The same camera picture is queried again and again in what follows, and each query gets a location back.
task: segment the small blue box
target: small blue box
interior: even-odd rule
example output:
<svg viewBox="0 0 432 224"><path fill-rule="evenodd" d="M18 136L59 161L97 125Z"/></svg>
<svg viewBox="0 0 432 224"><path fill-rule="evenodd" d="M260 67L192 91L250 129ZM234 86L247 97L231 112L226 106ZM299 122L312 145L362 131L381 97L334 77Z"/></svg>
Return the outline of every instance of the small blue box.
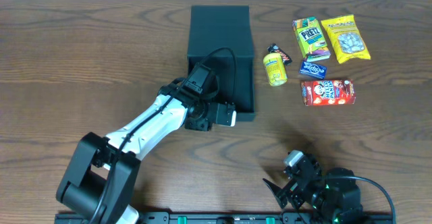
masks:
<svg viewBox="0 0 432 224"><path fill-rule="evenodd" d="M325 74L327 73L327 68L322 65L317 65L316 63L303 61L299 72L318 79L324 79Z"/></svg>

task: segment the grocery item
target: grocery item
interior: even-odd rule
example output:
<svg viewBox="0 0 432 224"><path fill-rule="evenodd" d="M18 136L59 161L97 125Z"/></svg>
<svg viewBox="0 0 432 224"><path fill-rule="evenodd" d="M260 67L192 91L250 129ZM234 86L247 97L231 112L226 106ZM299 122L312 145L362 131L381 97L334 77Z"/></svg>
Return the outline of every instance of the grocery item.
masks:
<svg viewBox="0 0 432 224"><path fill-rule="evenodd" d="M281 48L279 48L279 46L277 46L275 43L271 44L267 50L270 53L279 53L282 56L282 60L283 60L283 64L284 65L289 65L292 62L291 57L285 53L283 50L281 50Z"/></svg>
<svg viewBox="0 0 432 224"><path fill-rule="evenodd" d="M323 32L315 17L294 20L292 28L305 61L312 62L330 57Z"/></svg>
<svg viewBox="0 0 432 224"><path fill-rule="evenodd" d="M327 31L339 63L352 58L371 59L354 21L354 15L321 21Z"/></svg>
<svg viewBox="0 0 432 224"><path fill-rule="evenodd" d="M284 63L279 53L266 55L263 62L271 86L279 86L287 81Z"/></svg>
<svg viewBox="0 0 432 224"><path fill-rule="evenodd" d="M354 104L356 100L351 80L316 80L301 86L306 106Z"/></svg>
<svg viewBox="0 0 432 224"><path fill-rule="evenodd" d="M303 61L299 72L301 74L312 76L318 79L324 79L327 68L323 65L317 65L316 63Z"/></svg>

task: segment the dark candy wrapper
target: dark candy wrapper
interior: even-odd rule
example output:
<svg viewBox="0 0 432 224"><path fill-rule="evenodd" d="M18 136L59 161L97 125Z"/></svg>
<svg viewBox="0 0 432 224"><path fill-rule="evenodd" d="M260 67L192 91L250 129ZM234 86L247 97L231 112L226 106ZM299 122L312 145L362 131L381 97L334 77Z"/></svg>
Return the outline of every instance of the dark candy wrapper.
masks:
<svg viewBox="0 0 432 224"><path fill-rule="evenodd" d="M283 50L281 50L281 48L279 48L275 43L270 45L270 47L267 48L267 50L270 53L279 53L282 56L282 60L283 60L284 65L291 64L291 62L292 62L291 57L287 53L285 53Z"/></svg>

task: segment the candy bag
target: candy bag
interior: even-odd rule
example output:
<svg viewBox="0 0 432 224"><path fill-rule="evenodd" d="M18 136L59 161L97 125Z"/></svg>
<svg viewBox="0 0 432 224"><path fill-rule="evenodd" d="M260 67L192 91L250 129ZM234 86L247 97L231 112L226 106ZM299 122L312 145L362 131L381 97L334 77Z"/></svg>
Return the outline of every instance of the candy bag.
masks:
<svg viewBox="0 0 432 224"><path fill-rule="evenodd" d="M329 35L339 63L352 58L371 59L354 21L354 15L323 20L321 25Z"/></svg>

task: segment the wooden table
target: wooden table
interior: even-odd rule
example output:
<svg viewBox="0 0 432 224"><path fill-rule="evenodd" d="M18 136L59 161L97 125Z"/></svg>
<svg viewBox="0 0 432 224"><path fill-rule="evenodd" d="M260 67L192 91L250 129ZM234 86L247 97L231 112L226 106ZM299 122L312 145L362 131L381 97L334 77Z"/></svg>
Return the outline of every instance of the wooden table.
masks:
<svg viewBox="0 0 432 224"><path fill-rule="evenodd" d="M250 6L256 119L168 135L141 164L136 208L278 212L261 178L285 184L298 149L382 184L398 223L432 222L432 0L0 0L0 223L68 210L55 191L79 139L122 127L186 75L196 4ZM322 64L354 80L356 104L305 107L291 21L351 13L372 60L340 65L331 49ZM273 42L294 59L276 88L262 64ZM365 209L389 210L359 185Z"/></svg>

